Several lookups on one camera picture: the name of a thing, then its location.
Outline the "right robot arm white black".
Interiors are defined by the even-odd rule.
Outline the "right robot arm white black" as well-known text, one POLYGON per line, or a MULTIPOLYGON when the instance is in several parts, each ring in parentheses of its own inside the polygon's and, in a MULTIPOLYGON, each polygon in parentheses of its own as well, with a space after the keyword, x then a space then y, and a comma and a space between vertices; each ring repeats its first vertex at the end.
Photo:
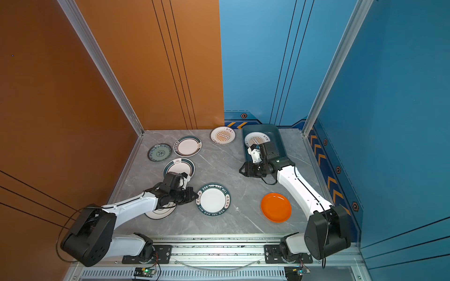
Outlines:
POLYGON ((351 246, 350 216, 345 208, 334 206, 314 190, 295 163, 280 154, 274 142, 252 144, 247 153, 251 160, 242 165, 239 173, 260 179, 272 176, 292 195, 308 219, 304 233, 281 239, 281 255, 287 262, 300 259, 302 254, 324 261, 351 246))

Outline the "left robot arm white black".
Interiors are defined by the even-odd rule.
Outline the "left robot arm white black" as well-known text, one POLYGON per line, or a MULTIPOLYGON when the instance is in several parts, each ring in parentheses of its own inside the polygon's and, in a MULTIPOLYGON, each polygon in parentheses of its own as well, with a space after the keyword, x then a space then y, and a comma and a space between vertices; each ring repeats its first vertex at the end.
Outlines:
POLYGON ((115 230, 140 215, 174 208, 198 199, 187 173, 168 172, 162 182, 141 194, 105 206, 90 204, 80 214, 58 248, 86 267, 106 258, 130 256, 139 263, 155 261, 153 240, 141 233, 116 235, 115 230))

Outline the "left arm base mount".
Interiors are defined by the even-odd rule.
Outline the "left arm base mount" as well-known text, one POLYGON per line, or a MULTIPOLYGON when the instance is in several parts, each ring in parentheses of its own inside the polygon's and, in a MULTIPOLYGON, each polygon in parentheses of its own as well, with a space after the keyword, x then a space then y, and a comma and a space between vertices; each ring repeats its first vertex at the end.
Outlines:
POLYGON ((122 264, 168 264, 172 255, 171 245, 145 247, 138 256, 124 256, 122 264))

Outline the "white plate green lettered rim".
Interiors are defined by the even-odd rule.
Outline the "white plate green lettered rim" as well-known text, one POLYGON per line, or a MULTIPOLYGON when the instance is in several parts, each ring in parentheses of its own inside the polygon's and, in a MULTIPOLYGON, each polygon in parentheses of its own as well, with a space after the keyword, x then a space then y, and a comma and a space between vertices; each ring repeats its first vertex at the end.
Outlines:
POLYGON ((209 183, 200 188, 197 193, 198 210, 209 217, 224 214, 230 207, 231 195, 228 189, 218 183, 209 183))

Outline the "white orange sunburst plate front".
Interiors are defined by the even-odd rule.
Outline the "white orange sunburst plate front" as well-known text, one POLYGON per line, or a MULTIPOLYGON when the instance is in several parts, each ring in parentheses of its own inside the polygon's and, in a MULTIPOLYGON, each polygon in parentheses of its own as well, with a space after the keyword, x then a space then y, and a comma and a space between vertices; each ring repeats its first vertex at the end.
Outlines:
POLYGON ((244 137, 244 144, 249 148, 252 145, 260 145, 270 142, 271 139, 263 132, 251 132, 244 137))

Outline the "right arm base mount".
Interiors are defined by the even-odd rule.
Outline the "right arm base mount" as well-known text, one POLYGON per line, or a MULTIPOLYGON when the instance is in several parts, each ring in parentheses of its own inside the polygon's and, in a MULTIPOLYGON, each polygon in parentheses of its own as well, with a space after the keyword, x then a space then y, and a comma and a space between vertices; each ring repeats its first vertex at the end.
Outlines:
POLYGON ((313 258, 308 253, 292 254, 285 246, 281 244, 264 246, 265 262, 275 263, 313 263, 313 258))

